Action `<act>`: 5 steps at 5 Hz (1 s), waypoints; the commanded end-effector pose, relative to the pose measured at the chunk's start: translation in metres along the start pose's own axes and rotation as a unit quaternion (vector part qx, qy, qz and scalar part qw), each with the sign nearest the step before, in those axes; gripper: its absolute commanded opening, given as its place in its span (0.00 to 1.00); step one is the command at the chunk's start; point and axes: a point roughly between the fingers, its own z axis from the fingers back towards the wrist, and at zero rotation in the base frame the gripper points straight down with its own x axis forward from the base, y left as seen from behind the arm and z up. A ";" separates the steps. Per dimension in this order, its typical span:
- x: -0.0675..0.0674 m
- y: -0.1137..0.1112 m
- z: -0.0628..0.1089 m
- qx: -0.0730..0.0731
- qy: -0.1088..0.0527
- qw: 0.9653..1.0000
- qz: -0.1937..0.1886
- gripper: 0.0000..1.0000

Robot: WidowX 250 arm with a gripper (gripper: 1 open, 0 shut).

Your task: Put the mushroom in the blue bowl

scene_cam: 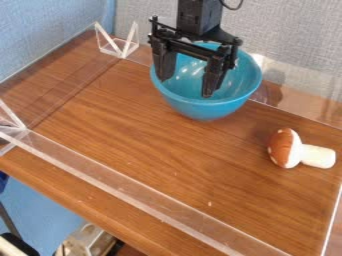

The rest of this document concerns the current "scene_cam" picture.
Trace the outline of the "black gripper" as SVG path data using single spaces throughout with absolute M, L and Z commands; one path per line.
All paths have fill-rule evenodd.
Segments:
M 177 55 L 185 54 L 208 62 L 204 75 L 202 96 L 209 98 L 221 88 L 226 71 L 236 67 L 238 48 L 242 40 L 225 32 L 220 25 L 198 33 L 198 24 L 174 28 L 153 16 L 149 43 L 157 76 L 161 81 L 170 79 L 176 72 Z

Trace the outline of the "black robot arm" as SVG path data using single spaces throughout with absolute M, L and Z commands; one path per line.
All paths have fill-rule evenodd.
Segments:
M 221 88 L 225 76 L 236 68 L 244 41 L 221 28 L 224 0 L 178 0 L 177 26 L 172 27 L 154 15 L 150 18 L 149 43 L 161 81 L 176 72 L 177 55 L 185 54 L 208 62 L 202 79 L 202 96 L 209 98 Z

